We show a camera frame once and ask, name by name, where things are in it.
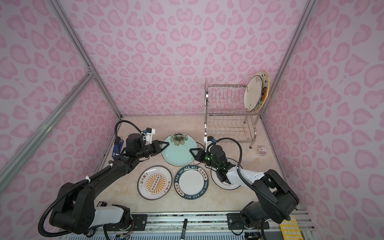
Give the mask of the teal flower plate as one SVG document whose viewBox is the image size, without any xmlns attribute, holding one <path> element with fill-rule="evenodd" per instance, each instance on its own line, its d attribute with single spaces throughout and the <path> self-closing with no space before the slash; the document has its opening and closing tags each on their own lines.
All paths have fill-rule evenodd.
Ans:
<svg viewBox="0 0 384 240">
<path fill-rule="evenodd" d="M 169 145 L 162 151 L 162 156 L 168 164 L 183 167 L 194 161 L 190 149 L 196 149 L 198 146 L 191 136 L 176 133 L 168 136 L 165 142 L 169 143 Z"/>
</svg>

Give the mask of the large orange sunburst plate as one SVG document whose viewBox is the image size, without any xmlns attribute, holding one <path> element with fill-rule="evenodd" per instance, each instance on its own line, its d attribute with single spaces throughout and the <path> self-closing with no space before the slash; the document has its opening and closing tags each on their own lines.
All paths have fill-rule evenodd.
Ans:
<svg viewBox="0 0 384 240">
<path fill-rule="evenodd" d="M 165 196 L 171 189 L 173 176 L 163 166 L 153 166 L 145 170 L 139 177 L 137 188 L 142 198 L 150 201 Z"/>
</svg>

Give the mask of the cream plate with red berries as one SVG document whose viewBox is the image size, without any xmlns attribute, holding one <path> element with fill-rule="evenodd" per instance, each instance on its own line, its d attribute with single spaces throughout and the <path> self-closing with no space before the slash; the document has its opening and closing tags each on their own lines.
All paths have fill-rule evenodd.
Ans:
<svg viewBox="0 0 384 240">
<path fill-rule="evenodd" d="M 244 93 L 244 107 L 246 112 L 251 112 L 261 99 L 263 88 L 262 78 L 254 76 L 248 83 Z"/>
</svg>

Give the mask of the cat and stars plate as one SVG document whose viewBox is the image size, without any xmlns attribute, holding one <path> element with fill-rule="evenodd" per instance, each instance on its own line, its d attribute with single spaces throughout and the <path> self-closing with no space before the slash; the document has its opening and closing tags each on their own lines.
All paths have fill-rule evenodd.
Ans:
<svg viewBox="0 0 384 240">
<path fill-rule="evenodd" d="M 258 112 L 262 108 L 262 106 L 265 104 L 268 98 L 269 88 L 270 88 L 270 79 L 269 79 L 268 73 L 265 71 L 257 72 L 256 76 L 259 76 L 262 80 L 261 98 L 255 108 L 255 111 Z"/>
</svg>

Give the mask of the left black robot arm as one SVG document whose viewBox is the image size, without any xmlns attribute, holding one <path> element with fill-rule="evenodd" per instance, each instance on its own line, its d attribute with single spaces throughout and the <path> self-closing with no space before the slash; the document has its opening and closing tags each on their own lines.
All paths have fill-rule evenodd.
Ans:
<svg viewBox="0 0 384 240">
<path fill-rule="evenodd" d="M 45 210 L 38 231 L 45 237 L 58 237 L 69 233 L 85 234 L 89 229 L 108 224 L 129 226 L 130 210 L 124 206 L 107 208 L 111 217 L 102 217 L 95 198 L 119 178 L 131 173 L 144 160 L 164 151 L 168 142 L 153 140 L 146 144 L 144 134 L 131 134 L 125 148 L 104 169 L 76 184 L 66 183 L 57 199 Z"/>
</svg>

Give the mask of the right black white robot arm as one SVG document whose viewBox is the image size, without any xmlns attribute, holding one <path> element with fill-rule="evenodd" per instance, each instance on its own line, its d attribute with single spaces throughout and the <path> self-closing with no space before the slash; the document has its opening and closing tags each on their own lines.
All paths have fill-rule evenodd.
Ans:
<svg viewBox="0 0 384 240">
<path fill-rule="evenodd" d="M 291 220 L 290 214 L 300 201 L 275 170 L 261 173 L 241 168 L 242 148 L 237 165 L 227 160 L 226 153 L 219 145 L 212 145 L 207 151 L 194 148 L 189 152 L 196 161 L 213 168 L 221 182 L 247 187 L 256 194 L 258 200 L 240 210 L 240 222 L 245 228 L 254 228 L 262 220 L 271 219 L 277 224 Z"/>
</svg>

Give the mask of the chrome two-tier dish rack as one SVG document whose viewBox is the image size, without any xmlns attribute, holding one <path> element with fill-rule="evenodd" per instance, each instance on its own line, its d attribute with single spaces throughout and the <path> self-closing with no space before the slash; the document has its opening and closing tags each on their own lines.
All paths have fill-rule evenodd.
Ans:
<svg viewBox="0 0 384 240">
<path fill-rule="evenodd" d="M 205 136 L 232 138 L 252 148 L 256 142 L 259 112 L 244 107 L 246 85 L 209 84 L 205 80 Z"/>
</svg>

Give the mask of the small orange sunburst plate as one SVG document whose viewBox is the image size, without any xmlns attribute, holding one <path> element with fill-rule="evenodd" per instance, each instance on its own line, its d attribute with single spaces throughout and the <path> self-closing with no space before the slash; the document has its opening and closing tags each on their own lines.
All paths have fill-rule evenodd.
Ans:
<svg viewBox="0 0 384 240">
<path fill-rule="evenodd" d="M 203 144 L 197 143 L 197 146 L 195 148 L 191 148 L 189 152 L 193 157 L 193 161 L 190 165 L 196 166 L 203 162 L 203 158 L 205 156 L 205 146 Z"/>
</svg>

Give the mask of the dark green rimmed plate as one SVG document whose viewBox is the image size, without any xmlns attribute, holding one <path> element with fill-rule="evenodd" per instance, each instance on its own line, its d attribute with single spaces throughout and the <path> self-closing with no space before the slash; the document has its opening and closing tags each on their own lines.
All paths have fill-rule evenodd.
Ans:
<svg viewBox="0 0 384 240">
<path fill-rule="evenodd" d="M 197 200 L 207 192 L 209 177 L 203 168 L 188 165 L 177 172 L 174 178 L 174 187 L 181 198 Z"/>
</svg>

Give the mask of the small pink white box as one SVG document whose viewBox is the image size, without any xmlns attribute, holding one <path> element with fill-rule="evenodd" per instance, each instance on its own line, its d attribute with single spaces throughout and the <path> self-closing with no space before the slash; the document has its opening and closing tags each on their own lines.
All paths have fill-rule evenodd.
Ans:
<svg viewBox="0 0 384 240">
<path fill-rule="evenodd" d="M 267 155 L 267 148 L 265 146 L 258 146 L 258 154 L 260 156 L 266 156 Z"/>
</svg>

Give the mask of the black marker pen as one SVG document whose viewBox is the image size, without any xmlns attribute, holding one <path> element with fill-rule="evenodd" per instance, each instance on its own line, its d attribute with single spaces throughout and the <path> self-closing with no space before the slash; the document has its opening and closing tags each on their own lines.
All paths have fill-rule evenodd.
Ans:
<svg viewBox="0 0 384 240">
<path fill-rule="evenodd" d="M 183 227 L 182 227 L 182 233 L 181 233 L 181 240 L 185 239 L 187 224 L 188 224 L 188 219 L 184 219 Z"/>
</svg>

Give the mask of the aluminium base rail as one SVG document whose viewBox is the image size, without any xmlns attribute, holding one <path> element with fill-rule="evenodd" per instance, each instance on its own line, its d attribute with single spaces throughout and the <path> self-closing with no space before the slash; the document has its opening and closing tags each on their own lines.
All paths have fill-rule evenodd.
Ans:
<svg viewBox="0 0 384 240">
<path fill-rule="evenodd" d="M 249 229 L 236 212 L 134 213 L 132 231 L 104 233 L 94 229 L 92 240 L 287 240 L 282 224 L 267 220 Z"/>
</svg>

